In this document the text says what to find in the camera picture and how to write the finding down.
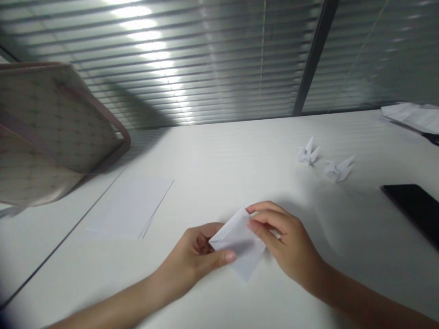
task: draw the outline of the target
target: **left hand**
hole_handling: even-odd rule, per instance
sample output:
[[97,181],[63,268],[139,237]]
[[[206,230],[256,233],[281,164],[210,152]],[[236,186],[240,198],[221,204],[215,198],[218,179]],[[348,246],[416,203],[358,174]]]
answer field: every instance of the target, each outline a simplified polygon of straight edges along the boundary
[[188,228],[174,249],[152,274],[161,287],[161,304],[167,305],[186,294],[200,279],[224,265],[233,263],[232,250],[215,251],[209,244],[223,223]]

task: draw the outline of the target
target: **sheet of paper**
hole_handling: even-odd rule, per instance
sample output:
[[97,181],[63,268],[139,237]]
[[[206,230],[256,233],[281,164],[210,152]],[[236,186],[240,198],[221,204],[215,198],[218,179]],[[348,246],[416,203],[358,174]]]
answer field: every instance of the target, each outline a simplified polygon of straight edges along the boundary
[[138,176],[115,184],[102,200],[106,207],[87,230],[103,236],[142,238],[173,180]]
[[355,155],[339,164],[336,164],[335,161],[327,161],[328,165],[324,169],[324,174],[336,182],[344,181],[353,167],[353,164],[351,163],[354,157]]
[[439,108],[426,104],[401,103],[381,107],[383,116],[426,133],[439,133]]
[[304,162],[307,164],[312,164],[315,162],[317,155],[319,153],[319,147],[317,147],[314,151],[312,151],[312,140],[314,137],[311,137],[310,141],[304,148],[300,148],[299,153],[297,154],[297,162]]
[[247,227],[249,219],[247,210],[240,209],[209,240],[210,245],[217,251],[231,249],[236,253],[237,258],[230,267],[246,283],[265,250],[262,240]]

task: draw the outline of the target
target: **paper crane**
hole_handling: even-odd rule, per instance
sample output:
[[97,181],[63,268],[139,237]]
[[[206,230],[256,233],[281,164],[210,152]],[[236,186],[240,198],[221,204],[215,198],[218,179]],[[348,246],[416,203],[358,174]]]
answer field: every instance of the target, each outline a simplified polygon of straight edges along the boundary
[[312,152],[312,139],[313,137],[311,137],[306,147],[300,148],[300,152],[297,154],[297,162],[305,162],[310,165],[316,160],[320,146]]
[[339,164],[335,164],[335,161],[327,161],[328,165],[324,170],[325,175],[336,182],[344,181],[353,167],[353,164],[351,163],[354,157],[355,155],[344,160],[343,162],[340,162]]

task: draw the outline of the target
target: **patterned bag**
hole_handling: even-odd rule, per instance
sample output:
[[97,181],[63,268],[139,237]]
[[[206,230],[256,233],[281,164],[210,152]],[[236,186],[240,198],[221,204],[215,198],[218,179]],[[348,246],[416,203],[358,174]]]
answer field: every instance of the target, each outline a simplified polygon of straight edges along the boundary
[[56,201],[111,166],[130,143],[70,64],[0,65],[0,202]]

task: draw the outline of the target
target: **black phone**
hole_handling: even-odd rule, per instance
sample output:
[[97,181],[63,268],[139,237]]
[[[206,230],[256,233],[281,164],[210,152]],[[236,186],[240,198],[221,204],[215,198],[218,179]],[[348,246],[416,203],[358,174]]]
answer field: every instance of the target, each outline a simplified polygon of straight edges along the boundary
[[419,185],[383,185],[381,190],[439,251],[439,202]]

